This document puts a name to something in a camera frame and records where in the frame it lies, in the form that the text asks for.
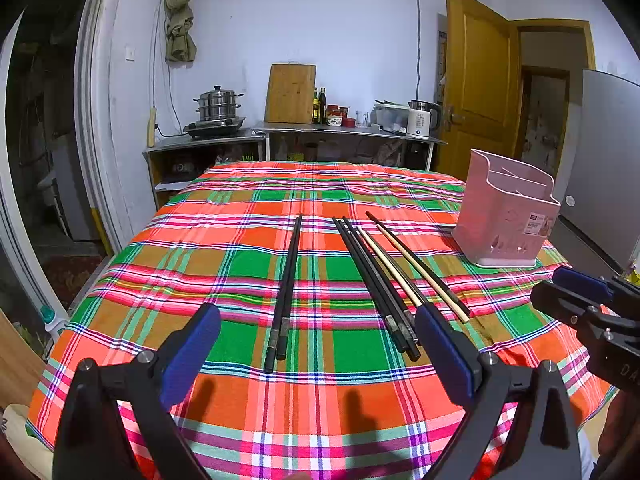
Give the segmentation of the colourful plaid tablecloth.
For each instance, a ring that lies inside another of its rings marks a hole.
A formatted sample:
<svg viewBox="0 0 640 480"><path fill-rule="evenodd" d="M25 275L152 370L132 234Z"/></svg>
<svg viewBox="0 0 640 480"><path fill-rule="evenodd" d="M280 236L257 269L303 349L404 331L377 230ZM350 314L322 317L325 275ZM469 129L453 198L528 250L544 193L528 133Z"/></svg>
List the colourful plaid tablecloth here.
<svg viewBox="0 0 640 480"><path fill-rule="evenodd" d="M544 244L528 270L482 269L448 234L464 185L421 171L323 162L236 162L204 172L112 260L54 345L27 425L44 444L78 362L157 348L204 302L221 332L171 413L216 479L419 479L462 419L427 358L398 353L332 218L383 222L468 306L464 332L509 364L559 365L575 418L612 396L574 333L536 311L533 286L563 263ZM303 215L284 361L264 372L280 279Z"/></svg>

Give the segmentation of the dark sauce bottle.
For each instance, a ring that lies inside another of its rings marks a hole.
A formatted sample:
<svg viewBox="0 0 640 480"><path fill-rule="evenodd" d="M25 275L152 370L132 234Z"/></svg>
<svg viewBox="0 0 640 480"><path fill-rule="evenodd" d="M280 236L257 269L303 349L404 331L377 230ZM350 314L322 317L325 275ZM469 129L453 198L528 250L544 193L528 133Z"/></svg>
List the dark sauce bottle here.
<svg viewBox="0 0 640 480"><path fill-rule="evenodd" d="M326 122L326 88L321 87L318 96L318 124Z"/></svg>

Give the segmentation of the black induction cooker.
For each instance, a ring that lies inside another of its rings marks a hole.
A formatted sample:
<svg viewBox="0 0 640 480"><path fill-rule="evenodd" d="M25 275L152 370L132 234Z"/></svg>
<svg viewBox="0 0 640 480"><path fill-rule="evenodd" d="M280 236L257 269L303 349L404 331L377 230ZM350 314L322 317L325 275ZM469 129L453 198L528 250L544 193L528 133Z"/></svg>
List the black induction cooker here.
<svg viewBox="0 0 640 480"><path fill-rule="evenodd" d="M244 117L200 120L199 122L190 122L183 128L183 132L192 139L221 138L222 136L231 136L239 131L244 120Z"/></svg>

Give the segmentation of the white electric kettle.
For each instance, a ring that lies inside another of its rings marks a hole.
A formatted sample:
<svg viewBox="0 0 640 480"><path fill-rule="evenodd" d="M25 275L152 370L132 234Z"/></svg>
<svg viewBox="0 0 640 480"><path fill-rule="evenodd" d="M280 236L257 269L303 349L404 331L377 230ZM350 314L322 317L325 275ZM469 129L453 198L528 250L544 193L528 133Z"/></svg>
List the white electric kettle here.
<svg viewBox="0 0 640 480"><path fill-rule="evenodd" d="M442 107L440 105L422 100L409 102L408 136L429 138L439 129L441 122Z"/></svg>

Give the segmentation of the grey counter shelf left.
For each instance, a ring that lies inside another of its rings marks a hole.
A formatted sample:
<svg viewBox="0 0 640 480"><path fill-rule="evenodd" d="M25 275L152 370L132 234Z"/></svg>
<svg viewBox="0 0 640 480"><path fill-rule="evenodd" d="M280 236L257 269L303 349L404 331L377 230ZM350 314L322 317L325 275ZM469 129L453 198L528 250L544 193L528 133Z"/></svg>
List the grey counter shelf left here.
<svg viewBox="0 0 640 480"><path fill-rule="evenodd" d="M182 136L157 141L143 152L155 209L165 206L208 168L227 162L262 162L269 155L268 136L250 129L216 138Z"/></svg>

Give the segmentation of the stainless steel steamer pot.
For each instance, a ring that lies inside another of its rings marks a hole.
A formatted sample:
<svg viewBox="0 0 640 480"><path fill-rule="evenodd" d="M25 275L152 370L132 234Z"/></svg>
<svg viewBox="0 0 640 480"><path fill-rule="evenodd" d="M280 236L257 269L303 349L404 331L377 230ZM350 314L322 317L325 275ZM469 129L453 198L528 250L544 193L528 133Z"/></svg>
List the stainless steel steamer pot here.
<svg viewBox="0 0 640 480"><path fill-rule="evenodd" d="M196 112L200 116L200 121L234 119L236 110L241 106L239 98L242 96L243 93L223 89L219 84L213 90L201 93L197 99L194 99L194 102L198 103Z"/></svg>

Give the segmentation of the white refrigerator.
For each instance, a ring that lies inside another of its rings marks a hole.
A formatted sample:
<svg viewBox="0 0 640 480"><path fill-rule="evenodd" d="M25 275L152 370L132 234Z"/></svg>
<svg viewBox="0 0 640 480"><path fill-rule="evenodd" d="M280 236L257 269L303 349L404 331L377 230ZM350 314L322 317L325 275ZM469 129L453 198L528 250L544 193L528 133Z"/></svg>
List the white refrigerator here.
<svg viewBox="0 0 640 480"><path fill-rule="evenodd" d="M639 253L639 85L597 70L582 73L582 119L562 226L609 269Z"/></svg>

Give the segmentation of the wooden cutting board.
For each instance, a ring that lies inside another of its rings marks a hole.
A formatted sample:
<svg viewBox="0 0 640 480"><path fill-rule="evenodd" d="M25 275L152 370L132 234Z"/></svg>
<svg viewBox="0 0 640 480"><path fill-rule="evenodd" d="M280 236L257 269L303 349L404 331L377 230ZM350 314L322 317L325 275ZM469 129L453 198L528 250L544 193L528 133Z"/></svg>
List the wooden cutting board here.
<svg viewBox="0 0 640 480"><path fill-rule="evenodd" d="M310 124L316 69L307 64L272 64L266 96L265 122Z"/></svg>

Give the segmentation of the black chopstick middle right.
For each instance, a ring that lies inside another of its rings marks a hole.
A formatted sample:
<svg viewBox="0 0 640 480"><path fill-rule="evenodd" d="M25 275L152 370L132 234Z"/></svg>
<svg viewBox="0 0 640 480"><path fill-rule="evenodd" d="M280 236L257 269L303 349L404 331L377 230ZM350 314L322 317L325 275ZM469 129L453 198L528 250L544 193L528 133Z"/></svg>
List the black chopstick middle right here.
<svg viewBox="0 0 640 480"><path fill-rule="evenodd" d="M405 338L408 358L411 361L416 362L418 359L420 359L421 353L418 345L416 344L416 334L414 333L413 328L411 327L410 322L406 317L407 310L404 302L401 300L398 292L396 292L395 287L390 282L390 279L386 276L384 270L378 264L378 260L376 260L374 258L374 255L371 254L369 248L367 248L367 244L363 241L362 237L358 234L356 229L352 226L352 224L346 217L343 217L342 220L345 223L349 234L352 236L358 249L360 250L363 259L366 262L370 273L372 274L373 281L375 281L375 284L378 285L378 289L381 291L386 309L393 317L401 335Z"/></svg>

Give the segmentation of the red lidded jar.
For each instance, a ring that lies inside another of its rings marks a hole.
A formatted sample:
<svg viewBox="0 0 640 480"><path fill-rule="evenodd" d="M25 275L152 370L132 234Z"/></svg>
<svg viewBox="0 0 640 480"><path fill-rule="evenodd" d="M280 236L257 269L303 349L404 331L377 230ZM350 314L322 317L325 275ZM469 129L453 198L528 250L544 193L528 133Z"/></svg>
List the red lidded jar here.
<svg viewBox="0 0 640 480"><path fill-rule="evenodd" d="M341 127L343 122L343 113L337 105L328 105L326 114L324 114L324 122L327 126Z"/></svg>

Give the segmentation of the black chopstick middle centre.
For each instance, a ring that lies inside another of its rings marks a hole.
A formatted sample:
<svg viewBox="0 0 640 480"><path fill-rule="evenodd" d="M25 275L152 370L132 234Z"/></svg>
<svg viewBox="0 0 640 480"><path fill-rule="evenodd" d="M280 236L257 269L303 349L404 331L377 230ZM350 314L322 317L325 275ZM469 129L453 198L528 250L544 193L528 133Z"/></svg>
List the black chopstick middle centre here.
<svg viewBox="0 0 640 480"><path fill-rule="evenodd" d="M338 232L341 234L341 238L343 239L345 246L352 255L352 260L356 263L356 267L358 268L362 280L370 292L375 309L378 311L380 318L382 318L386 330L390 334L390 338L393 339L397 351L399 353L409 354L408 337L402 332L396 318L392 315L390 305L387 302L386 293L383 292L383 286L380 284L380 281L374 276L367 256L362 252L358 242L354 239L352 234L348 232L346 226L344 226L340 220L333 219L333 221Z"/></svg>

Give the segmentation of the black chopstick far left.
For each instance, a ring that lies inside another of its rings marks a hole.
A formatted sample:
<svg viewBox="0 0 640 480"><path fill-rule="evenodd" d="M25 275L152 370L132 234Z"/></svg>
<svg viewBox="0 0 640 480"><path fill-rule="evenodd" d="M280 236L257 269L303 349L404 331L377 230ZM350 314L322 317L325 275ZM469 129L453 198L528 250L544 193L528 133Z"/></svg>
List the black chopstick far left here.
<svg viewBox="0 0 640 480"><path fill-rule="evenodd" d="M284 305L284 294L285 294L285 283L286 283L286 272L288 272L288 254L290 253L290 245L288 245L288 253L286 254L285 264L283 267L280 286L276 301L276 306L274 307L273 312L273 320L271 324L271 330L269 334L269 341L267 346L267 353L264 362L264 372L267 374L271 374L274 370L274 366L277 361L277 345L280 334L281 327L281 318L282 318L282 309Z"/></svg>

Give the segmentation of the white plastic container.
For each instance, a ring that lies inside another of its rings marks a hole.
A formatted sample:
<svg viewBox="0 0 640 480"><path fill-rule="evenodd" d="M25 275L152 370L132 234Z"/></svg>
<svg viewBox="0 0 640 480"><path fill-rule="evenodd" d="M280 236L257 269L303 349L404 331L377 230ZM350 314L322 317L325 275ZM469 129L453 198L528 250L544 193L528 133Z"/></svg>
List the white plastic container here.
<svg viewBox="0 0 640 480"><path fill-rule="evenodd" d="M408 105L388 101L374 101L370 121L389 133L406 134L409 120Z"/></svg>

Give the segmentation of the grey counter shelf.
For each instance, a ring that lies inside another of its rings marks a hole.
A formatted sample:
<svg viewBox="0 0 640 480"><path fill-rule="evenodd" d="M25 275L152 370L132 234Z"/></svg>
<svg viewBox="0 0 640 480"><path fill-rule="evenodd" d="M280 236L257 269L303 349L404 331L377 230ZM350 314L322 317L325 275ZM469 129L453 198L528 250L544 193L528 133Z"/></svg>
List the grey counter shelf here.
<svg viewBox="0 0 640 480"><path fill-rule="evenodd" d="M165 206L208 168L227 162L262 162L269 155L268 136L250 129L216 138L182 136L157 141L143 152L155 209Z"/></svg>
<svg viewBox="0 0 640 480"><path fill-rule="evenodd" d="M285 160L297 152L305 160L356 162L431 170L436 146L443 140L387 132L375 127L333 127L258 122L252 133L265 137L265 160Z"/></svg>

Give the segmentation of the pink plastic utensil holder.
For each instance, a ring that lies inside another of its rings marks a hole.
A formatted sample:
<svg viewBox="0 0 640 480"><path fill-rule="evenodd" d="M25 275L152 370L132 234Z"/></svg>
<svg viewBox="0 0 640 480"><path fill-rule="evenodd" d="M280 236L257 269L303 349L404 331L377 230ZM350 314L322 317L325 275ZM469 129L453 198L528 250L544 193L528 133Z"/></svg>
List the pink plastic utensil holder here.
<svg viewBox="0 0 640 480"><path fill-rule="evenodd" d="M561 204L539 168L473 148L452 237L483 268L532 268Z"/></svg>

